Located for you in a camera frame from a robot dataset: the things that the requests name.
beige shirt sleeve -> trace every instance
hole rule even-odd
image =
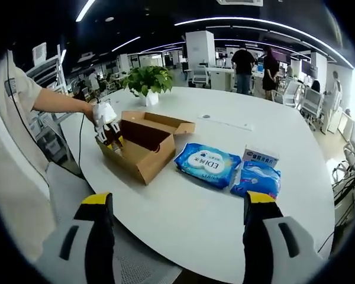
[[[42,87],[30,79],[20,68],[15,68],[18,99],[26,114],[28,114],[38,98]]]

black ceiling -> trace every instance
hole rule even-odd
[[[14,25],[16,63],[27,70],[32,67],[31,49],[46,41],[48,54],[55,54],[61,43],[67,54],[65,73],[78,66],[82,53],[96,54],[92,60],[114,59],[120,53],[136,53],[152,47],[182,41],[185,33],[204,30],[210,26],[248,26],[265,28],[290,35],[312,44],[345,64],[331,50],[285,28],[259,22],[216,20],[196,22],[175,27],[177,22],[209,17],[249,17],[279,22],[309,33],[326,42],[355,64],[355,53],[347,37],[338,32],[337,23],[320,0],[264,0],[263,7],[220,5],[216,0],[96,0],[81,22],[75,22],[86,0],[30,1],[22,4],[21,21]],[[262,41],[296,51],[311,50],[303,43],[267,31],[245,28],[210,28],[215,38],[235,38]],[[141,36],[115,52],[115,47]],[[216,46],[237,42],[216,41]]]

blue package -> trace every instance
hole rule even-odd
[[[241,158],[216,148],[188,143],[174,161],[182,172],[223,189],[229,185]]]
[[[280,191],[280,171],[262,162],[245,161],[239,184],[235,184],[230,192],[245,197],[247,191],[265,193],[276,199]]]

open cardboard box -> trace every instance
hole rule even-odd
[[[124,138],[121,153],[96,142],[105,156],[145,185],[174,158],[173,135],[195,131],[192,122],[140,111],[123,111],[118,124]]]

potted plant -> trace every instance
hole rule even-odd
[[[129,87],[131,93],[139,97],[145,106],[159,102],[159,94],[172,89],[172,76],[160,66],[133,68],[122,80],[122,87]]]

